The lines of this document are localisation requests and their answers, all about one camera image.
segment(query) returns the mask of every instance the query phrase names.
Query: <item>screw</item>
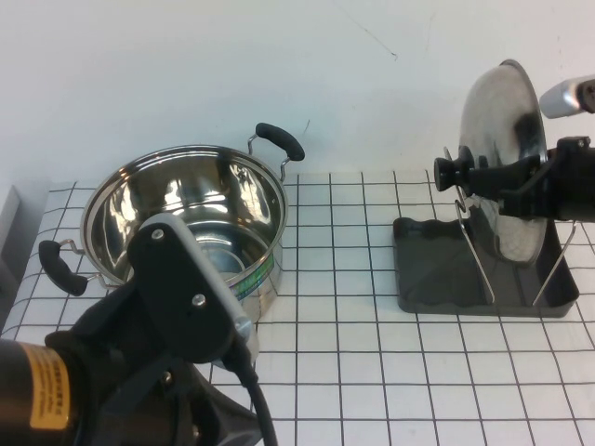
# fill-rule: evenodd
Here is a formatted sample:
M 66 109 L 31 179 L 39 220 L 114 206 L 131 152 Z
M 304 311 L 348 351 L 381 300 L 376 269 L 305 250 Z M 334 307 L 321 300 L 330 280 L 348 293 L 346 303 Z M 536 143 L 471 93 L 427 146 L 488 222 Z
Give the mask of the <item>screw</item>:
M 171 383 L 174 382 L 174 375 L 171 372 L 167 371 L 164 373 L 163 381 L 166 386 L 171 386 Z
M 151 234 L 151 238 L 153 240 L 161 240 L 164 238 L 164 231 L 163 230 L 154 230 Z
M 205 295 L 196 295 L 195 297 L 192 298 L 192 304 L 197 308 L 202 307 L 205 303 L 206 303 Z

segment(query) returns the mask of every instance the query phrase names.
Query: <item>white wall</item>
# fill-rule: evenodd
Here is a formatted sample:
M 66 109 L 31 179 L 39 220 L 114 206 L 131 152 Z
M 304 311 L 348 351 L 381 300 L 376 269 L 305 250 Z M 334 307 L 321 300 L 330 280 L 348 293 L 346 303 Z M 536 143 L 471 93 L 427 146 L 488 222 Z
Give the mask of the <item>white wall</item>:
M 259 121 L 301 140 L 300 170 L 428 167 L 503 59 L 538 93 L 595 72 L 593 17 L 587 0 L 4 0 L 0 176 L 38 197 L 164 147 L 243 148 Z M 546 123 L 549 144 L 594 119 Z

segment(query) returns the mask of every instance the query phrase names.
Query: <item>stainless steel pot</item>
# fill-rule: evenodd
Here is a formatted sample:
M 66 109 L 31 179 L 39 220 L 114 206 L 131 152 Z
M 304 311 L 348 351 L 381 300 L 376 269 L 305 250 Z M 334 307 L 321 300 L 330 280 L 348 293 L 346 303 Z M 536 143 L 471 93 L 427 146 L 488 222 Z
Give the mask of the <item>stainless steel pot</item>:
M 281 180 L 252 156 L 252 141 L 268 139 L 287 153 Z M 284 167 L 304 159 L 298 141 L 273 125 L 258 124 L 248 154 L 218 146 L 181 146 L 156 151 L 121 167 L 97 188 L 81 223 L 83 250 L 73 241 L 41 249 L 49 278 L 80 295 L 98 277 L 117 285 L 134 274 L 127 245 L 142 223 L 163 212 L 182 218 L 196 241 L 253 321 L 269 308 L 280 281 L 280 239 L 287 220 Z M 90 278 L 71 273 L 60 259 L 60 246 L 85 253 L 99 271 Z

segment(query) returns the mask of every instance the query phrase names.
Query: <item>black lid knob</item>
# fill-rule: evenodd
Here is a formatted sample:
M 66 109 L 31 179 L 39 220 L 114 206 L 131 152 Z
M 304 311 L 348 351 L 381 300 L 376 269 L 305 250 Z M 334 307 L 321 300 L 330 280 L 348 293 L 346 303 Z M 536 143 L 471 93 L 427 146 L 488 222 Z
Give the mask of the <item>black lid knob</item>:
M 436 189 L 440 192 L 452 186 L 460 186 L 465 189 L 467 187 L 468 172 L 474 166 L 473 155 L 469 147 L 466 146 L 458 148 L 458 158 L 455 160 L 436 158 L 434 161 Z
M 436 158 L 434 160 L 434 181 L 436 182 L 436 189 L 438 192 L 442 192 L 451 186 L 455 186 L 455 162 L 445 158 Z

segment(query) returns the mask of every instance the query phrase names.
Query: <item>grid paper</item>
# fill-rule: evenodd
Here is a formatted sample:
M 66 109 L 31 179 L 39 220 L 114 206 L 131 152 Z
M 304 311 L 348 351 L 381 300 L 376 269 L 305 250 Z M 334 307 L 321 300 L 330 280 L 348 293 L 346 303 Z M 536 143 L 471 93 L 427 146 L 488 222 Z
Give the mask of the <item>grid paper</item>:
M 105 291 L 70 296 L 41 271 L 37 244 L 72 238 L 98 182 L 54 185 L 3 338 L 43 343 Z M 453 191 L 425 171 L 288 175 L 279 297 L 258 324 L 260 383 L 281 445 L 595 444 L 595 224 L 566 259 L 581 292 L 562 320 L 408 314 L 398 294 L 397 216 L 456 218 Z M 570 223 L 557 223 L 561 242 Z M 62 258 L 82 274 L 84 256 Z M 250 407 L 237 378 L 198 369 Z

